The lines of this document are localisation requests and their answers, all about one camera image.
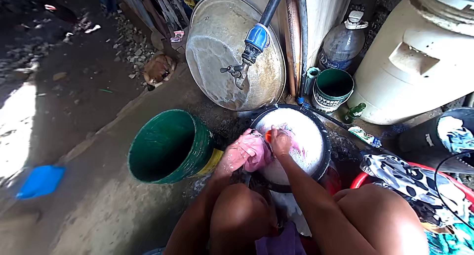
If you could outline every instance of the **yellow label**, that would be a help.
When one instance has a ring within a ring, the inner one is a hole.
[[[204,176],[212,172],[214,168],[216,167],[217,163],[222,158],[223,154],[224,154],[223,151],[214,149],[214,151],[212,152],[212,155],[210,155],[210,159],[208,163],[199,171],[199,173],[196,173],[194,176]]]

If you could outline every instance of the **green bucket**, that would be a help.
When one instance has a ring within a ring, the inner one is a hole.
[[[214,170],[224,139],[196,116],[183,110],[164,111],[138,132],[128,152],[128,169],[139,181],[171,184]]]
[[[346,71],[326,69],[319,73],[313,86],[313,106],[325,112],[333,112],[354,92],[354,80]]]

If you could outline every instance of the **person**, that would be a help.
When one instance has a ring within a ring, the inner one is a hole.
[[[289,155],[291,138],[275,127],[271,135],[273,154],[288,176],[310,228],[311,240],[321,254],[429,253],[423,227],[401,196],[372,184],[331,196],[293,161]],[[277,220],[273,205],[244,184],[230,185],[232,173],[246,159],[248,155],[242,154],[235,144],[226,149],[210,180],[176,224],[165,255],[257,254],[256,241],[275,236]],[[280,249],[279,254],[288,253]]]

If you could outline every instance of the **wire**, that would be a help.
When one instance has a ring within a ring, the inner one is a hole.
[[[457,215],[456,213],[454,213],[453,210],[451,210],[450,207],[448,207],[448,205],[446,204],[446,202],[443,200],[443,198],[441,197],[441,194],[439,193],[439,190],[438,190],[438,182],[436,180],[436,177],[438,176],[438,171],[439,171],[439,168],[443,165],[443,163],[445,163],[445,161],[451,159],[451,158],[454,158],[454,157],[457,157],[459,155],[465,155],[465,154],[471,154],[471,153],[474,153],[474,150],[470,150],[470,151],[465,151],[465,152],[462,152],[462,153],[458,153],[458,154],[454,154],[452,156],[449,156],[447,158],[445,158],[444,160],[442,160],[438,166],[436,167],[435,169],[435,188],[436,188],[436,192],[438,193],[438,197],[439,199],[441,199],[441,202],[444,204],[444,206],[454,214],[454,216],[456,216],[456,218],[458,218],[461,222],[463,222],[465,225],[467,225],[467,227],[471,228],[472,231],[474,231],[474,228],[468,224],[467,222],[465,222],[464,220],[461,219],[461,217],[459,217],[459,215]]]

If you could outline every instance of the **green glass bottle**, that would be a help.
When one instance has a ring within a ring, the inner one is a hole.
[[[360,103],[359,105],[350,108],[346,115],[344,115],[342,118],[342,121],[345,124],[351,124],[355,119],[362,115],[362,111],[365,109],[365,107],[365,103]]]

